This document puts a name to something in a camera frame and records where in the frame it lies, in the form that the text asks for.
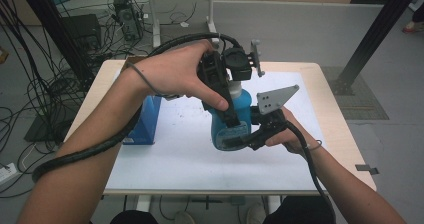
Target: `power strip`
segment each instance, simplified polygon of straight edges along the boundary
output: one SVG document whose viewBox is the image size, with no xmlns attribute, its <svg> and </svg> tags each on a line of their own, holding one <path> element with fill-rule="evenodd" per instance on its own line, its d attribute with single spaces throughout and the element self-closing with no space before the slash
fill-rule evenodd
<svg viewBox="0 0 424 224">
<path fill-rule="evenodd" d="M 9 169 L 6 169 L 5 167 L 0 169 L 0 185 L 3 185 L 4 183 L 9 181 L 10 179 L 19 175 L 18 171 L 16 171 L 15 164 L 10 163 L 7 166 L 9 167 Z"/>
</svg>

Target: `blue cardboard box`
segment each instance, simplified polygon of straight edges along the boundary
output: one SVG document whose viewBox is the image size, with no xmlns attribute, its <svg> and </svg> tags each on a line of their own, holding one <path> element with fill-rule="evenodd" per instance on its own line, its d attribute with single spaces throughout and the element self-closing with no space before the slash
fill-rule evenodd
<svg viewBox="0 0 424 224">
<path fill-rule="evenodd" d="M 129 57 L 127 61 L 133 64 L 145 57 Z M 141 115 L 134 129 L 122 141 L 124 145 L 153 145 L 158 122 L 161 97 L 148 96 L 143 102 Z"/>
</svg>

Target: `blue bottle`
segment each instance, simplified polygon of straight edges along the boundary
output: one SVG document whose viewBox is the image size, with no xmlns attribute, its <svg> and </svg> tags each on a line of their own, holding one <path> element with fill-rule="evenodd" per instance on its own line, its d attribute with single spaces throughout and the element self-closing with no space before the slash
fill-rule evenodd
<svg viewBox="0 0 424 224">
<path fill-rule="evenodd" d="M 240 125 L 227 127 L 218 117 L 215 110 L 210 110 L 212 114 L 212 143 L 218 150 L 223 151 L 235 151 L 240 148 L 228 150 L 222 145 L 222 140 L 251 133 L 250 104 L 252 104 L 252 97 L 246 90 L 241 88 L 240 81 L 230 81 L 229 90 Z"/>
</svg>

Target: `shoe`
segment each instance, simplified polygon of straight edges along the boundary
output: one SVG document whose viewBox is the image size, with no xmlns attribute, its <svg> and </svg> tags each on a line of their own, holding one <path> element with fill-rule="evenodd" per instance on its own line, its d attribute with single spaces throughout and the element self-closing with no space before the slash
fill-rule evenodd
<svg viewBox="0 0 424 224">
<path fill-rule="evenodd" d="M 402 31 L 404 33 L 414 33 L 424 31 L 424 22 L 409 22 Z"/>
<path fill-rule="evenodd" d="M 262 224 L 266 213 L 262 203 L 255 203 L 247 211 L 246 224 Z"/>
<path fill-rule="evenodd" d="M 177 214 L 175 214 L 175 224 L 196 224 L 194 222 L 194 219 L 188 212 L 185 211 L 179 211 Z"/>
</svg>

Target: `bottle cap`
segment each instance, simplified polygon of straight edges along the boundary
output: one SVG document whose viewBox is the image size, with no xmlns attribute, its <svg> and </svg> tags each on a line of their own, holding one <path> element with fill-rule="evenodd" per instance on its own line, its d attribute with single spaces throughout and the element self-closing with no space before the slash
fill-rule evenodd
<svg viewBox="0 0 424 224">
<path fill-rule="evenodd" d="M 228 89 L 232 99 L 236 99 L 241 95 L 241 81 L 230 81 Z"/>
</svg>

